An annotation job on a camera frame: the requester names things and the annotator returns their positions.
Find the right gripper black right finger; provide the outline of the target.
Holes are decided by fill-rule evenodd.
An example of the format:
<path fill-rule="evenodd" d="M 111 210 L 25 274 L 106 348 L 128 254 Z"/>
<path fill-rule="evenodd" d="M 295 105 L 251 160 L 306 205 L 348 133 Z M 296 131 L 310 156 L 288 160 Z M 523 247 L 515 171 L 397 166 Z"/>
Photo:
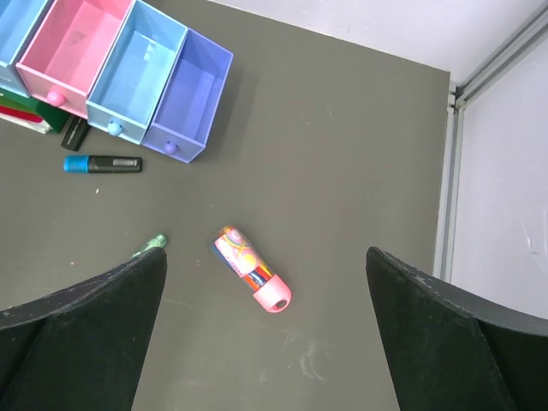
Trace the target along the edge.
<path fill-rule="evenodd" d="M 547 321 L 377 247 L 366 277 L 402 410 L 545 410 Z"/>

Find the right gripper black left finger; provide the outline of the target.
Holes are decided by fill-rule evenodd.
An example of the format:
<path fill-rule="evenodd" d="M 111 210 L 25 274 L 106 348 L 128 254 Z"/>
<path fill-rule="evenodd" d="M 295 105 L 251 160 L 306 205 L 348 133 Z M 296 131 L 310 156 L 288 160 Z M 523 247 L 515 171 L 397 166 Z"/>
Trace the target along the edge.
<path fill-rule="evenodd" d="M 3 410 L 129 410 L 155 325 L 167 254 L 154 247 L 1 312 Z"/>

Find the black highlighter blue cap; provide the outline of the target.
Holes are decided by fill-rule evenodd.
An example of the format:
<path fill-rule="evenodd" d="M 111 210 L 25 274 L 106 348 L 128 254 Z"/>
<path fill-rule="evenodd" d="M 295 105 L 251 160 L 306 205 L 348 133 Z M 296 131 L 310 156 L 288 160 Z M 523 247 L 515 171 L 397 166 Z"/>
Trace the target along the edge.
<path fill-rule="evenodd" d="M 86 155 L 67 156 L 63 162 L 67 173 L 106 174 L 106 173 L 140 173 L 142 158 Z"/>

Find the black marker purple cap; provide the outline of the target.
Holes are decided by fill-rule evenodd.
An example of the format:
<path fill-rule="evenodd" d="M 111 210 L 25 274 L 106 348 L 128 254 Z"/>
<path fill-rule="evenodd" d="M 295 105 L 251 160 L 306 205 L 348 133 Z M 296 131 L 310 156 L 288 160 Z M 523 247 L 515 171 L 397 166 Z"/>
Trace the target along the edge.
<path fill-rule="evenodd" d="M 87 119 L 75 116 L 63 137 L 61 147 L 71 152 L 78 152 L 90 128 Z"/>

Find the green ring binder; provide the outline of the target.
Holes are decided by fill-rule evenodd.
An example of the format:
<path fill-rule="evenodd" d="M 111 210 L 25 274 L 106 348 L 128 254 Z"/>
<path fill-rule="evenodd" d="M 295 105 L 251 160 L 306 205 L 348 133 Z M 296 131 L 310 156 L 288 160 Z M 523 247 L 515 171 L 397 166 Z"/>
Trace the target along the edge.
<path fill-rule="evenodd" d="M 36 98 L 22 97 L 7 90 L 1 90 L 1 107 L 9 107 L 16 110 L 26 111 L 42 117 L 53 128 L 48 134 L 59 134 L 69 119 L 69 113 L 53 107 Z"/>

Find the purple drawer box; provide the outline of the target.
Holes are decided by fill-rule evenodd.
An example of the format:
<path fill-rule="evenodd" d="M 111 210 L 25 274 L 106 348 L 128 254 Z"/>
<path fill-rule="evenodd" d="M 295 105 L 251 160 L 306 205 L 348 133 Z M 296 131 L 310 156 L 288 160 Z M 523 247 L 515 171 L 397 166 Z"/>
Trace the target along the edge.
<path fill-rule="evenodd" d="M 193 29 L 141 145 L 191 163 L 206 148 L 233 53 Z"/>

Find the light blue drawer box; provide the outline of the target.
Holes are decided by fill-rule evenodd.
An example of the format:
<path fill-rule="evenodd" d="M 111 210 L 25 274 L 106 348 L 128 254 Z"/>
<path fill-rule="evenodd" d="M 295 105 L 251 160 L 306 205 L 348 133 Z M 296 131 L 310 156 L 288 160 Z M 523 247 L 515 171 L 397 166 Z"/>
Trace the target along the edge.
<path fill-rule="evenodd" d="M 187 34 L 179 21 L 134 2 L 87 99 L 88 123 L 139 145 Z"/>
<path fill-rule="evenodd" d="M 49 0 L 1 1 L 1 88 L 30 98 L 16 64 L 51 7 Z"/>

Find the pink drawer box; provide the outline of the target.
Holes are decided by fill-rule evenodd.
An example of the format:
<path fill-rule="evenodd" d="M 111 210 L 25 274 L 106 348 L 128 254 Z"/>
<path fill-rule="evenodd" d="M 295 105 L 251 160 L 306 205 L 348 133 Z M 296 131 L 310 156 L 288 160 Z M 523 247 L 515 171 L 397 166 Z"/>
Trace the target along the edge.
<path fill-rule="evenodd" d="M 130 0 L 57 0 L 21 60 L 32 97 L 87 118 L 86 102 L 133 6 Z"/>

